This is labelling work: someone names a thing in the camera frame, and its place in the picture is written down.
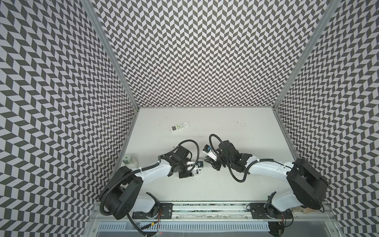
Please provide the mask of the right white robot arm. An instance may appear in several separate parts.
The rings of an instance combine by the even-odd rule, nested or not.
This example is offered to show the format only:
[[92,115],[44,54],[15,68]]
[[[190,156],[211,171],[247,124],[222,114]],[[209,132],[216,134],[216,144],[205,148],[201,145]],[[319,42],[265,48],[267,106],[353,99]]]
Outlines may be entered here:
[[267,176],[285,184],[285,190],[272,192],[265,203],[248,206],[254,219],[264,215],[268,219],[285,220],[292,215],[291,210],[295,207],[325,211],[323,200],[329,182],[304,159],[294,162],[261,159],[252,154],[240,153],[228,140],[220,141],[218,148],[209,142],[203,147],[203,152],[207,163],[215,170],[226,167],[238,183],[245,182],[251,174]]

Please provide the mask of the white remote with green buttons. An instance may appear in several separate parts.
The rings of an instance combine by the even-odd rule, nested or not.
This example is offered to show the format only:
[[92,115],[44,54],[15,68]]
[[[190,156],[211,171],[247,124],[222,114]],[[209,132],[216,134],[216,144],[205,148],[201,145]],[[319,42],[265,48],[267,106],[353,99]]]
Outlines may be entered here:
[[171,130],[171,132],[175,133],[175,132],[179,132],[182,130],[186,130],[189,127],[190,127],[190,125],[189,125],[188,121],[185,121],[185,122],[181,122],[181,123],[178,123],[175,125],[171,125],[170,130]]

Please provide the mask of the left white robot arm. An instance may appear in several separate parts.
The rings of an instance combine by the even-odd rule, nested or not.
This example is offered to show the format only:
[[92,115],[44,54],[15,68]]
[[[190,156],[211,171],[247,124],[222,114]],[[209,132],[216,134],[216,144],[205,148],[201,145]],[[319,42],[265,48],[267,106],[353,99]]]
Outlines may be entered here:
[[99,210],[104,216],[119,220],[132,213],[153,219],[160,213],[160,201],[151,193],[141,194],[144,185],[174,173],[190,174],[199,161],[197,142],[187,139],[172,151],[160,155],[158,161],[146,167],[120,167],[100,192]]

